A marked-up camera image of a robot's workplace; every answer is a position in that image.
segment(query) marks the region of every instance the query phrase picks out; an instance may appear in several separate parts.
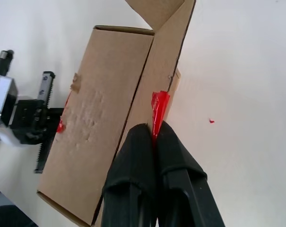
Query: red spot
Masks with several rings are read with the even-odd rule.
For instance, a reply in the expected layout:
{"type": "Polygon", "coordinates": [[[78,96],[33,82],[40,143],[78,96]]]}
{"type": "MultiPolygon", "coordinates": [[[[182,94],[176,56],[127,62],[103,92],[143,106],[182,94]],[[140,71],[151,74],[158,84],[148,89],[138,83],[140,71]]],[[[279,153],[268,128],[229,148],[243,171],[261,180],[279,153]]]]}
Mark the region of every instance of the red spot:
{"type": "Polygon", "coordinates": [[[62,120],[60,120],[60,123],[57,128],[57,133],[62,133],[65,130],[65,125],[63,124],[62,120]]]}

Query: torn cardboard surface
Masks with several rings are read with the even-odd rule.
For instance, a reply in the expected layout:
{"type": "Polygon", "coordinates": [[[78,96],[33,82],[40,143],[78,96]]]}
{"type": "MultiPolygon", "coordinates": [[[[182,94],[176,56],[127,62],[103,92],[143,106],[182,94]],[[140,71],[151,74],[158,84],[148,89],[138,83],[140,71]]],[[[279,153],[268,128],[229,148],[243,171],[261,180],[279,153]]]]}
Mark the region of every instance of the torn cardboard surface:
{"type": "Polygon", "coordinates": [[[74,92],[76,92],[78,94],[78,92],[80,91],[81,88],[81,75],[78,75],[77,73],[75,73],[75,75],[73,76],[73,80],[72,80],[72,84],[70,86],[70,89],[74,92]]]}
{"type": "Polygon", "coordinates": [[[39,196],[81,225],[91,225],[98,212],[108,169],[128,130],[138,123],[151,126],[152,93],[169,90],[172,101],[195,3],[127,2],[154,31],[95,27],[78,71],[80,87],[73,88],[62,116],[66,129],[56,134],[38,187],[39,196]]]}

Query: cardboard box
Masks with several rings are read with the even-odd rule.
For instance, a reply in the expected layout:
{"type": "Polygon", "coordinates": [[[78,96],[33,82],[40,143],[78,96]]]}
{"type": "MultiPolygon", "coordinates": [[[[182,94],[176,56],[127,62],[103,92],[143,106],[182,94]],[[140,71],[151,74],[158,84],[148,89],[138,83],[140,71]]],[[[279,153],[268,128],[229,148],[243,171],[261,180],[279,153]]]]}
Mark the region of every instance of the cardboard box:
{"type": "Polygon", "coordinates": [[[128,130],[151,126],[152,92],[169,90],[173,97],[195,4],[126,1],[153,31],[95,26],[62,116],[66,129],[54,139],[38,186],[43,200],[80,226],[100,225],[108,169],[128,130]]]}

